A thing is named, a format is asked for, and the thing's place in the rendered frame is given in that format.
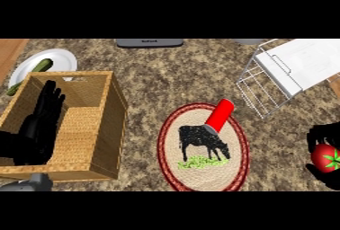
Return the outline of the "wicker basket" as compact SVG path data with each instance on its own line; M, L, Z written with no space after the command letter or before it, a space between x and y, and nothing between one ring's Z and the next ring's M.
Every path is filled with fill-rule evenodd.
M127 103L111 71L31 72L0 115L0 130L19 131L32 113L46 81L65 95L58 138L43 165L16 166L0 158L0 178L27 180L44 173L55 182L103 181L118 177Z

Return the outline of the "dark grey appliance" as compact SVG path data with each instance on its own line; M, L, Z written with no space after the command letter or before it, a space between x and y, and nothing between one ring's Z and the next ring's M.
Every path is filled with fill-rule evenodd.
M171 48L183 45L183 39L117 39L120 48Z

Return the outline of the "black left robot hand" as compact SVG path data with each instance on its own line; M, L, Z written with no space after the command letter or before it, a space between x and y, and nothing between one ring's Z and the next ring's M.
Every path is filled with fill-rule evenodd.
M56 82L46 81L32 114L21 124L19 133L0 131L0 157L15 165L46 164L55 148L58 122L65 95Z

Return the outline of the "oval cow placemat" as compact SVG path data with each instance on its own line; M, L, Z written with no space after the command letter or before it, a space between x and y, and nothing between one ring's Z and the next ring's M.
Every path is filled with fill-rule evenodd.
M250 145L238 121L229 117L219 133L228 144L228 159L217 149L217 155L205 146L188 145L182 153L179 128L201 126L216 106L192 103L179 107L168 115L158 136L157 155L164 178L174 190L235 191L241 189L250 169Z

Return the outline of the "red can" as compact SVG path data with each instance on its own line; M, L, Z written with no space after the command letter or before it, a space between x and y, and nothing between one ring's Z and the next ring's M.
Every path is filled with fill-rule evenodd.
M213 135L219 134L220 129L225 126L225 123L229 119L229 115L232 112L234 112L232 101L229 99L222 99L202 125L205 130Z

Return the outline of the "grey round object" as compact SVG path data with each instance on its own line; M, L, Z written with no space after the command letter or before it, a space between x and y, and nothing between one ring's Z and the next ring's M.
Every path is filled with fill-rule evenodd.
M232 40L242 45L257 45L265 41L265 39L232 39Z

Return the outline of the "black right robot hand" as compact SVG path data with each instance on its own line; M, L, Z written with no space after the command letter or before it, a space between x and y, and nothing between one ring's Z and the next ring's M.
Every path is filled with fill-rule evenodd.
M307 132L307 151L312 154L315 145L327 144L340 151L340 122L327 125L315 125ZM333 190L340 190L340 169L333 172L321 172L313 163L306 164L315 178Z

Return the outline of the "red tomato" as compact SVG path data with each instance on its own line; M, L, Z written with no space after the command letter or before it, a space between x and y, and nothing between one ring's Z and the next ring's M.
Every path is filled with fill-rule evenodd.
M340 169L340 151L327 144L315 145L310 160L322 173L330 173Z

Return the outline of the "green cucumber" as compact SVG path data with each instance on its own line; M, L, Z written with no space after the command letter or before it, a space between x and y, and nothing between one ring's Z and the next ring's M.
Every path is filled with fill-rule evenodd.
M32 71L34 71L34 72L44 72L52 66L53 66L53 61L52 61L52 59L50 59L50 58L44 58L44 59L38 62L38 64L35 65ZM6 91L6 95L7 95L7 96L13 96L13 95L15 95L15 93L16 93L16 91L18 91L18 89L19 89L19 86L21 86L21 83L16 83L16 84L13 84L13 85L9 87L9 89L7 89L7 91Z

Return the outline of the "white plate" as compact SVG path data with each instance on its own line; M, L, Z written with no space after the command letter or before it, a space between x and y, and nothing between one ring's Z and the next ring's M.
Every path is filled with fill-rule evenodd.
M56 71L75 71L77 70L77 58L75 55L66 49L47 49L35 53L25 61L19 64L9 78L7 86L19 83L25 75L32 71L37 64L43 59L49 58L53 62L47 72Z

